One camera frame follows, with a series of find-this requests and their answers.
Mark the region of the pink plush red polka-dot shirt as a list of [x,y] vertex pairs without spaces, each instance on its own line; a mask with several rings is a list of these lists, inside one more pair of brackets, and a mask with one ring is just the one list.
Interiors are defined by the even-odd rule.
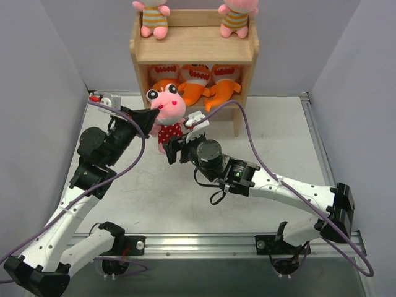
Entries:
[[150,135],[158,138],[158,151],[165,154],[163,145],[172,137],[183,134],[181,125],[184,121],[186,104],[178,93],[177,86],[172,83],[161,88],[160,91],[150,89],[146,93],[146,98],[150,102],[151,110],[159,110]]

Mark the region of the orange shark plush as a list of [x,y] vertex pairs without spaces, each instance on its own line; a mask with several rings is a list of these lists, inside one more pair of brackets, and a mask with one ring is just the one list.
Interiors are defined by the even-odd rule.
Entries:
[[182,98],[187,106],[196,104],[204,96],[211,96],[207,85],[211,79],[211,70],[206,64],[185,64],[180,70],[183,82],[179,85],[178,91],[182,93]]
[[210,97],[204,101],[207,112],[227,102],[234,93],[241,92],[241,85],[238,82],[241,77],[241,66],[216,64],[212,67],[211,77],[214,85],[210,89]]
[[157,64],[149,68],[149,77],[153,83],[152,88],[160,91],[168,84],[180,85],[180,66],[179,64]]

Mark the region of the pink plush striped shirt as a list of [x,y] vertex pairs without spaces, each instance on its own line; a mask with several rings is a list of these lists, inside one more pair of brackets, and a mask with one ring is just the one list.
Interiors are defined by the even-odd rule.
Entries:
[[140,34],[147,38],[153,35],[157,40],[162,40],[168,33],[167,17],[170,8],[167,0],[133,1],[134,9],[142,13],[142,26]]
[[220,34],[228,38],[235,33],[240,39],[245,39],[249,33],[250,16],[258,14],[258,0],[224,0],[218,13],[222,15]]

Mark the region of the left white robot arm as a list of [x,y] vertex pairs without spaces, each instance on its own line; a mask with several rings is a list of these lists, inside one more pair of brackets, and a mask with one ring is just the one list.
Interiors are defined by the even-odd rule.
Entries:
[[43,231],[25,243],[19,256],[11,254],[4,270],[11,279],[35,296],[61,296],[72,276],[99,255],[119,254],[126,243],[125,231],[110,222],[68,247],[75,231],[121,173],[111,169],[135,136],[142,140],[159,114],[158,109],[110,108],[108,130],[90,127],[80,135],[79,165],[57,209]]

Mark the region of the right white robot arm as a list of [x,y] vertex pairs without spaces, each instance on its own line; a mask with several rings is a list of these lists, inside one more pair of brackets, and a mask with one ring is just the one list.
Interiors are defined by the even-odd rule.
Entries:
[[245,197],[273,200],[303,210],[309,217],[296,222],[282,222],[274,238],[276,249],[288,253],[317,238],[345,244],[351,238],[355,203],[348,185],[335,187],[303,183],[268,172],[265,168],[222,153],[215,140],[186,135],[172,137],[164,144],[169,164],[190,162],[195,173],[208,180],[206,187]]

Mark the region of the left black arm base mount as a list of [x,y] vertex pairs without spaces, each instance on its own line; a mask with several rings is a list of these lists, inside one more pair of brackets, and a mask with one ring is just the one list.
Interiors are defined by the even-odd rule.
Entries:
[[142,256],[144,255],[146,237],[144,235],[127,235],[125,229],[111,222],[104,222],[98,226],[106,230],[114,238],[111,249],[102,256]]

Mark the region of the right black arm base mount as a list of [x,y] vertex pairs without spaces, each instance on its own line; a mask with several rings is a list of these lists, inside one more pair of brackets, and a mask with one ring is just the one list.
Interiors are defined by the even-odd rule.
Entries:
[[265,256],[294,256],[300,255],[303,252],[310,254],[311,248],[307,246],[303,248],[301,244],[294,246],[283,240],[283,234],[287,224],[288,223],[286,221],[281,222],[276,233],[271,233],[269,235],[255,235],[256,253],[258,255]]

